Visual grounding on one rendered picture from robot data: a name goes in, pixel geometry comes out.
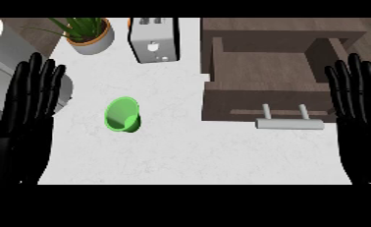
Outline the green cup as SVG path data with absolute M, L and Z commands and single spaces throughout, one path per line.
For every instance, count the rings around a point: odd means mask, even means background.
M 105 125 L 114 132 L 134 133 L 140 129 L 140 105 L 128 96 L 117 98 L 105 111 Z

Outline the silver toaster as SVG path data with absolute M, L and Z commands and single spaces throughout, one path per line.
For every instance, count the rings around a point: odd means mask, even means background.
M 178 61 L 178 19 L 131 18 L 128 43 L 142 64 Z

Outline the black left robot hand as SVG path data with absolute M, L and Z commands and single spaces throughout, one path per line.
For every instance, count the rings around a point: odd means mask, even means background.
M 40 52 L 16 66 L 0 118 L 0 188 L 36 186 L 46 172 L 65 70 Z

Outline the brown wooden drawer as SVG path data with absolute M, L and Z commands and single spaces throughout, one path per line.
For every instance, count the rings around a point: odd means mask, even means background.
M 302 53 L 227 52 L 212 42 L 211 80 L 205 82 L 202 119 L 252 122 L 268 106 L 278 119 L 309 116 L 331 123 L 334 109 L 326 67 L 348 57 L 336 38 L 318 38 Z

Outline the brown wooden cabinet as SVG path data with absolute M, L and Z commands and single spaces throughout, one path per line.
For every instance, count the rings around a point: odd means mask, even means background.
M 202 73 L 211 73 L 212 42 L 227 52 L 305 52 L 317 38 L 337 38 L 348 49 L 367 33 L 359 18 L 202 18 Z

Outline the potted green plant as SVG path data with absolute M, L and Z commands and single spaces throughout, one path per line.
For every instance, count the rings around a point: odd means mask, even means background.
M 62 32 L 46 28 L 37 30 L 62 36 L 81 55 L 96 55 L 111 47 L 115 41 L 115 30 L 106 18 L 66 18 L 65 24 L 56 18 L 49 20 Z

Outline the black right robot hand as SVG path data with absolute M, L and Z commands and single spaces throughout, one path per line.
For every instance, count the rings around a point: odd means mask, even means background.
M 371 61 L 357 53 L 324 67 L 340 163 L 354 185 L 371 185 Z

